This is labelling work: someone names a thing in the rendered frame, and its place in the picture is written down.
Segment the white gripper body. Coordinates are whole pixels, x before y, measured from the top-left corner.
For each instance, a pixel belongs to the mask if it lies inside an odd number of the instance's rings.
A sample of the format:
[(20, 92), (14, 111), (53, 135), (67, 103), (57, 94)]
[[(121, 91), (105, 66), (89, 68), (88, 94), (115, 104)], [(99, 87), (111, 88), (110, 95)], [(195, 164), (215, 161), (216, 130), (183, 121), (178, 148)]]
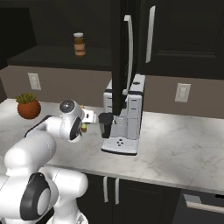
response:
[(93, 110), (91, 110), (89, 114), (90, 114), (91, 123), (98, 123), (98, 115)]

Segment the yellow mug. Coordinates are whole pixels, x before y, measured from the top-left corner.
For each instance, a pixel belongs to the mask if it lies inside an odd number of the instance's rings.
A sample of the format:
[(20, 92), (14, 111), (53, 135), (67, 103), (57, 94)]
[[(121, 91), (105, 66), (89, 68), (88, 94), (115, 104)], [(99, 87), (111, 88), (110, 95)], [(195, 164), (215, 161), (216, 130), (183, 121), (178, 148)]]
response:
[(87, 125), (83, 122), (80, 127), (81, 132), (87, 132)]

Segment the open dark cabinet door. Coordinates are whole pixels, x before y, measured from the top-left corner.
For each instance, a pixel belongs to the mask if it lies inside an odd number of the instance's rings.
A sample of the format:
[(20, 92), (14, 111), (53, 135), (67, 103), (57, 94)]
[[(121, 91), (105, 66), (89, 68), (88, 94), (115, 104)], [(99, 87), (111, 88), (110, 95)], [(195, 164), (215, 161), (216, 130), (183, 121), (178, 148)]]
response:
[(136, 62), (135, 46), (137, 42), (139, 0), (111, 0), (111, 47), (112, 47), (112, 109), (115, 116), (119, 116), (127, 95), (123, 95), (126, 88), (127, 55), (125, 52), (125, 15), (131, 15), (133, 27), (133, 71)]

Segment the brown cinnamon bottle white cap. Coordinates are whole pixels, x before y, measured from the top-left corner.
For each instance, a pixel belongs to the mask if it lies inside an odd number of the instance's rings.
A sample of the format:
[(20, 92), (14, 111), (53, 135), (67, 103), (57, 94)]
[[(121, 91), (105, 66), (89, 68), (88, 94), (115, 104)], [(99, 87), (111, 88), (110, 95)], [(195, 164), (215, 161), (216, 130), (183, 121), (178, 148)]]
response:
[(73, 35), (73, 47), (78, 58), (83, 58), (86, 55), (84, 34), (82, 32), (76, 32)]

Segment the closed dark cabinet door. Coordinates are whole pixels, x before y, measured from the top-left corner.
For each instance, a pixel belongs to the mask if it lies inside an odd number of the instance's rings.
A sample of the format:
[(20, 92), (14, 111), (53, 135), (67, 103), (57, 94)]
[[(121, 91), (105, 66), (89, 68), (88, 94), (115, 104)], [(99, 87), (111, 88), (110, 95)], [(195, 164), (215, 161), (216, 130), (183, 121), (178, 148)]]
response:
[[(151, 59), (145, 63), (153, 5)], [(224, 80), (224, 0), (141, 0), (137, 70), (147, 75)]]

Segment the white grey coffee machine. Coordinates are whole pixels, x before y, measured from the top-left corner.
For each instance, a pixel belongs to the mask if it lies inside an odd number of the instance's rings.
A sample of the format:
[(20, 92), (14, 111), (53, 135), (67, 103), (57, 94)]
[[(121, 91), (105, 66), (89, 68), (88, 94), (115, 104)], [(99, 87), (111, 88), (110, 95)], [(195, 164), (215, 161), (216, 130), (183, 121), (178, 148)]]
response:
[(104, 112), (99, 124), (101, 150), (122, 155), (136, 155), (143, 113), (145, 76), (136, 74), (119, 116), (112, 114), (112, 81), (103, 93)]

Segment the succulent in orange pot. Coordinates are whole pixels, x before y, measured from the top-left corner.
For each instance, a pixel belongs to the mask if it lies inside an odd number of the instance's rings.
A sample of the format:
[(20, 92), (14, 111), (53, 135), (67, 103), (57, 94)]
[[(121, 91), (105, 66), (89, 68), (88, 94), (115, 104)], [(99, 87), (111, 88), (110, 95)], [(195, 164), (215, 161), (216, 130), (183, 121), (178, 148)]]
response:
[(24, 119), (34, 119), (41, 111), (41, 106), (33, 93), (25, 93), (16, 97), (17, 112)]

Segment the dark lower cupboard door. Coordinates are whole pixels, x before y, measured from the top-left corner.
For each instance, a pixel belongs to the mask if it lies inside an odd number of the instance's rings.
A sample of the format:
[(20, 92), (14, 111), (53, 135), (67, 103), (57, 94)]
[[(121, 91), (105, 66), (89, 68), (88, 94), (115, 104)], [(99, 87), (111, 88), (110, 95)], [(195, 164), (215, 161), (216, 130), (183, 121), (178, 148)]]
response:
[(120, 179), (118, 205), (113, 195), (113, 224), (172, 224), (180, 189)]
[(111, 178), (108, 177), (108, 202), (104, 202), (103, 176), (87, 174), (88, 188), (77, 199), (80, 211), (87, 217), (88, 224), (112, 224)]

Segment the dark dishwasher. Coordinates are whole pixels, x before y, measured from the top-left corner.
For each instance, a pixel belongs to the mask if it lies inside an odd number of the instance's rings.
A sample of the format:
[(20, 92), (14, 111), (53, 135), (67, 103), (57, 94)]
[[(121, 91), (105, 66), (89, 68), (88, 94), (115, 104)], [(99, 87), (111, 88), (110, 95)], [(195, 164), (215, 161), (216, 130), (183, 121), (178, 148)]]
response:
[(224, 224), (224, 192), (182, 190), (172, 224)]

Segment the white wall outlet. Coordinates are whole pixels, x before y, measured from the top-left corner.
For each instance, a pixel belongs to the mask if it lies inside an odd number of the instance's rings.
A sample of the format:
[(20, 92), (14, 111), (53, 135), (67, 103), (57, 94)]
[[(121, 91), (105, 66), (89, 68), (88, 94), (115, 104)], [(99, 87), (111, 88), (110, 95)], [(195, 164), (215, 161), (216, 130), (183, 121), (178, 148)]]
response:
[(30, 80), (31, 88), (33, 90), (40, 90), (40, 82), (39, 82), (39, 75), (37, 73), (28, 73), (28, 77)]
[(177, 86), (175, 101), (176, 102), (187, 102), (190, 93), (190, 84), (179, 83)]

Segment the dark wall cabinet shelf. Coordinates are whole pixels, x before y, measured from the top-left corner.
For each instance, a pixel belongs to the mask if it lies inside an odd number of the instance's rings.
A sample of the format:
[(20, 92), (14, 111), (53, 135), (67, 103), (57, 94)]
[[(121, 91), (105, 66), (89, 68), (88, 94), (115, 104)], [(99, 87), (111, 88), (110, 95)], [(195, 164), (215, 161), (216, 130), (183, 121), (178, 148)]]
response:
[[(0, 70), (7, 66), (109, 71), (110, 0), (0, 0)], [(86, 55), (74, 52), (82, 32)]]

